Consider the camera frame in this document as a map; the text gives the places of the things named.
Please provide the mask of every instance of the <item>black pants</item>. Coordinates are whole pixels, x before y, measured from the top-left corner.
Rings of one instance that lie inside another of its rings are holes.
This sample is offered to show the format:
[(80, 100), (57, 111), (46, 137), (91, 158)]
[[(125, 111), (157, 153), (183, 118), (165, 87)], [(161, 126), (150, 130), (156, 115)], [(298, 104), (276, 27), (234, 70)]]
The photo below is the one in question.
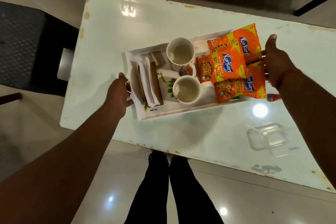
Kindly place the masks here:
[(125, 224), (167, 223), (169, 178), (176, 202), (179, 224), (223, 224), (208, 194), (196, 180), (186, 158), (174, 156), (169, 165), (166, 155), (154, 151)]

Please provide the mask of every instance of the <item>white table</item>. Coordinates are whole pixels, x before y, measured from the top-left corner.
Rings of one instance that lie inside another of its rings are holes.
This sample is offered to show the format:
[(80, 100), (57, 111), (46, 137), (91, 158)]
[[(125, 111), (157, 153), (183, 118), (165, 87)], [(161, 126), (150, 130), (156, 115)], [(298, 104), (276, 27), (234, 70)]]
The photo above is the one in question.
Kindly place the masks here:
[[(286, 50), (308, 76), (336, 95), (334, 29), (166, 0), (86, 0), (60, 125), (75, 130), (101, 106), (111, 82), (119, 72), (127, 72), (125, 51), (167, 43), (178, 36), (204, 35), (251, 23), (257, 25), (262, 46), (270, 34), (278, 34), (278, 47)], [(276, 93), (269, 86), (267, 91)], [(260, 103), (268, 113), (258, 118), (253, 108)], [(312, 106), (311, 111), (318, 118), (319, 107)], [(247, 129), (269, 122), (294, 128), (289, 139), (300, 149), (282, 157), (253, 150)], [(131, 107), (113, 140), (335, 191), (323, 178), (282, 101), (252, 99), (145, 121), (138, 121)], [(281, 171), (267, 170), (274, 166)]]

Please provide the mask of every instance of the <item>white tray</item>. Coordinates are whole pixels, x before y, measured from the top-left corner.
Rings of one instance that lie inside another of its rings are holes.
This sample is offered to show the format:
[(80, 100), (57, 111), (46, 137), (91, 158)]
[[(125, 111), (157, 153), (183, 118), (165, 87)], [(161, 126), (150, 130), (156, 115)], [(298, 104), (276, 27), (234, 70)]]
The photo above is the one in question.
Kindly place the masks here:
[[(189, 38), (189, 40), (194, 44), (196, 52), (198, 52), (198, 50), (200, 49), (203, 51), (202, 53), (199, 53), (198, 56), (202, 54), (208, 55), (210, 54), (210, 48), (208, 46), (207, 40), (215, 39), (219, 36), (228, 34), (231, 31), (232, 29), (208, 35), (196, 36), (193, 38)], [(239, 102), (245, 102), (249, 100), (248, 97), (239, 96), (239, 99), (237, 100), (229, 100), (218, 104), (216, 100), (215, 89), (212, 84), (211, 86), (204, 87), (202, 89), (202, 95), (195, 103), (187, 105), (178, 102), (174, 97), (172, 97), (172, 94), (168, 92), (168, 90), (172, 88), (172, 85), (170, 85), (170, 87), (168, 86), (169, 84), (171, 84), (169, 81), (171, 81), (171, 79), (177, 79), (179, 77), (179, 74), (178, 72), (173, 71), (170, 67), (166, 55), (167, 45), (168, 43), (159, 44), (156, 46), (150, 46), (126, 52), (126, 60), (128, 66), (126, 76), (131, 82), (131, 98), (134, 101), (138, 120), (147, 120), (178, 113), (193, 112), (223, 105), (237, 104)], [(157, 73), (159, 77), (160, 89), (164, 104), (152, 108), (145, 108), (145, 104), (142, 103), (142, 94), (137, 74), (137, 58), (144, 59), (146, 55), (149, 55), (149, 52), (154, 52), (161, 63), (161, 65), (157, 68)]]

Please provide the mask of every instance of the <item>red thread bracelet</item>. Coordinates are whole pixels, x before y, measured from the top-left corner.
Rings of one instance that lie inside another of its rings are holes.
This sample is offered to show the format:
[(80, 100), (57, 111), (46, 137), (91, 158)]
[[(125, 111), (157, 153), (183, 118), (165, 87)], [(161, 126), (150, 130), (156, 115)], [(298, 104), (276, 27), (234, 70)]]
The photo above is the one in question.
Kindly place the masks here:
[(301, 72), (300, 69), (298, 68), (290, 68), (288, 70), (286, 70), (285, 72), (283, 72), (275, 81), (270, 81), (269, 83), (274, 87), (276, 88), (277, 90), (279, 89), (281, 83), (282, 83), (282, 80), (284, 79), (284, 77), (287, 75), (287, 74), (290, 74), (290, 73), (295, 73), (295, 72)]

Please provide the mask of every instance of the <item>chair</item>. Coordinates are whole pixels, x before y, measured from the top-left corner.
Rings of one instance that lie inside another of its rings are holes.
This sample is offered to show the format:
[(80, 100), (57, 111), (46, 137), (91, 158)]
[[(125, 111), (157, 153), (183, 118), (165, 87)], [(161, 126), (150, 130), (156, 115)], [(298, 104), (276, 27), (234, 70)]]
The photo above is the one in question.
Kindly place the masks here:
[(68, 82), (57, 78), (58, 67), (78, 32), (41, 10), (0, 2), (0, 84), (65, 96)]

